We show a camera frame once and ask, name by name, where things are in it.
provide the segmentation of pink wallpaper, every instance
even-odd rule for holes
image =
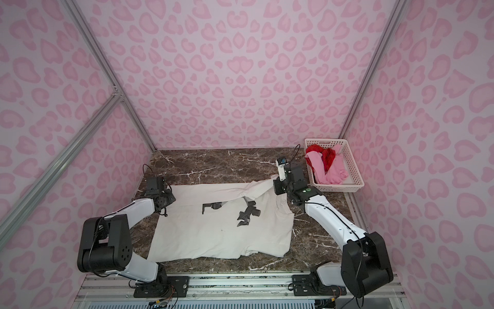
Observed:
[[[57,0],[0,3],[0,221],[107,100]]]
[[[394,0],[81,0],[158,148],[338,136]]]
[[[417,309],[494,307],[493,12],[414,0],[348,137]]]
[[[0,253],[1,308],[70,308],[82,224],[128,204],[150,156],[118,106]]]

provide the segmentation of cable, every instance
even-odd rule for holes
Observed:
[[[360,266],[362,265],[362,260],[364,259],[364,247],[362,246],[362,241],[360,241],[360,238],[359,238],[359,243],[360,243],[360,248],[362,249],[362,255],[360,256],[359,267],[357,268],[357,272],[355,273],[355,282],[357,282],[357,278],[359,276],[359,271],[360,271]],[[358,308],[362,308],[364,306],[364,296],[362,295],[362,305],[359,305],[359,300],[356,297],[355,297],[355,302],[357,303]]]
[[[177,299],[175,300],[175,303],[173,304],[173,306],[171,306],[171,309],[175,308],[175,305],[177,304],[178,302],[178,293],[177,293]]]
[[[96,230],[94,231],[94,236],[93,236],[93,244],[91,246],[91,249],[89,250],[89,256],[87,257],[87,263],[89,264],[89,267],[91,267],[91,253],[92,253],[92,249],[94,248],[94,245],[96,244],[96,240],[98,239],[98,234],[99,234],[99,224],[101,222],[101,220],[104,220],[103,217],[100,217],[98,219],[98,221],[96,222]],[[97,275],[98,277],[101,277],[101,278],[105,278],[105,277],[108,277],[110,274],[108,273],[106,276],[103,276],[97,272],[95,272],[92,267],[90,269],[90,271],[92,273],[94,273],[95,275]]]
[[[291,159],[290,159],[290,162],[289,163],[291,163],[295,159],[295,157],[298,154],[298,151],[300,150],[300,147],[301,147],[300,144],[298,144],[297,146],[295,146],[295,148],[293,149],[293,151],[291,153]]]
[[[333,213],[333,214],[334,214],[334,215],[335,215],[335,216],[336,216],[336,217],[337,217],[337,218],[341,221],[341,223],[343,223],[343,224],[344,224],[344,225],[345,225],[345,226],[346,226],[349,230],[351,230],[351,231],[355,234],[355,236],[357,236],[357,234],[355,233],[355,231],[354,231],[351,227],[349,227],[349,226],[345,223],[345,221],[343,221],[343,219],[342,219],[342,218],[340,218],[340,216],[338,216],[338,215],[337,215],[337,214],[333,211],[333,209],[329,208],[329,207],[328,207],[328,206],[326,206],[326,205],[320,204],[320,203],[314,203],[314,202],[304,202],[304,203],[305,203],[305,204],[316,204],[316,205],[320,205],[320,206],[323,206],[323,207],[324,207],[324,208],[326,208],[326,209],[331,210],[331,212],[332,212],[332,213]]]
[[[348,305],[348,303],[349,303],[349,302],[351,302],[354,298],[355,298],[355,296],[354,296],[354,297],[352,297],[352,299],[350,299],[349,301],[347,301],[347,302],[346,302],[343,306],[341,306],[341,308],[340,308],[340,309],[345,308],[345,306],[346,306],[346,305]]]
[[[144,164],[142,165],[142,174],[143,174],[143,175],[145,174],[145,172],[144,172],[144,166],[147,166],[147,167],[151,170],[151,172],[153,171],[153,169],[152,169],[149,165],[147,165],[146,163],[144,163]]]

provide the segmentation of mounting plate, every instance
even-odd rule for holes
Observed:
[[[320,282],[314,280],[314,276],[307,275],[293,275],[291,277],[293,281],[293,294],[295,296],[342,296],[346,295],[346,288],[344,286],[337,285],[323,285]]]
[[[168,284],[175,288],[176,294],[173,297],[186,297],[189,289],[189,276],[169,276]],[[171,289],[167,290],[166,285],[150,282],[139,284],[134,290],[134,298],[167,298],[171,295]]]

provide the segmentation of plastic basket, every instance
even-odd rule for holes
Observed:
[[[350,176],[343,182],[343,184],[319,184],[314,180],[314,174],[312,173],[312,168],[307,164],[307,172],[309,173],[310,184],[318,188],[322,192],[357,192],[358,189],[364,186],[364,180],[360,175],[359,169],[357,168],[357,163],[353,158],[352,151],[348,145],[346,139],[338,138],[306,138],[305,139],[305,149],[310,145],[319,145],[322,148],[332,148],[335,145],[342,145],[341,152],[343,152],[343,162],[345,163],[345,168],[350,174]]]

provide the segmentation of pink cloth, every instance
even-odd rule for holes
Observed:
[[[343,154],[338,153],[341,145],[336,145],[333,150],[337,153],[327,173],[324,173],[324,163],[322,154],[317,151],[309,151],[305,157],[309,158],[314,169],[314,177],[317,183],[320,184],[342,184],[348,177],[348,172],[345,169],[343,162]]]

